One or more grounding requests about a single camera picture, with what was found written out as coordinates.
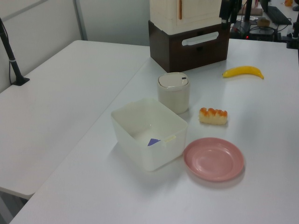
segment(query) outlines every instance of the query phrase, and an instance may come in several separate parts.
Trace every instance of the toy bread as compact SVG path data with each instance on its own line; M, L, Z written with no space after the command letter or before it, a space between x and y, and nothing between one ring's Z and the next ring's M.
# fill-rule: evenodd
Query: toy bread
M209 108L206 110L205 107L199 110L199 121L202 123L212 125L224 125L228 120L228 113L222 110L214 110Z

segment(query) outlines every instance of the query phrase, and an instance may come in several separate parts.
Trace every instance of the plastic container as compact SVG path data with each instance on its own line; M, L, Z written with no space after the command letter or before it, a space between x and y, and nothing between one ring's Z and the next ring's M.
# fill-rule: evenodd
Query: plastic container
M221 0L150 0L150 21L168 35L221 24Z
M187 122L152 98L129 103L111 113L116 138L140 167L154 171L180 156Z
M159 101L176 114L189 107L190 82L184 73L166 73L158 78Z

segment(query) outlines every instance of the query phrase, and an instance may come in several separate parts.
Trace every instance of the toy banana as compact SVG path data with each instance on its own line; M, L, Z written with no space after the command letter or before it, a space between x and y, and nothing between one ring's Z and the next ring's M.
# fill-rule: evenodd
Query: toy banana
M239 66L232 69L228 69L222 74L222 76L224 78L229 78L229 77L242 75L242 74L255 75L263 79L263 75L261 71L258 68L253 66Z

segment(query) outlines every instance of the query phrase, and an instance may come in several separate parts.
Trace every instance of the pink plate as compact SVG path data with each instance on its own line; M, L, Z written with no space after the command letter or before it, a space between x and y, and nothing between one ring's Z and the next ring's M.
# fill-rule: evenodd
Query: pink plate
M244 167L241 151L234 144L218 138L202 138L184 150L184 162L198 177L208 181L226 181Z

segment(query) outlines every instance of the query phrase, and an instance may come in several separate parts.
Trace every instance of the wooden box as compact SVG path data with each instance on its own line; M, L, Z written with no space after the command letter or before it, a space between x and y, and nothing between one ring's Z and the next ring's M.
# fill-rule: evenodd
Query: wooden box
M228 54L229 28L221 24L168 35L149 21L150 56L166 72L182 72L207 64L226 60ZM198 36L217 34L217 38L185 45L182 41Z

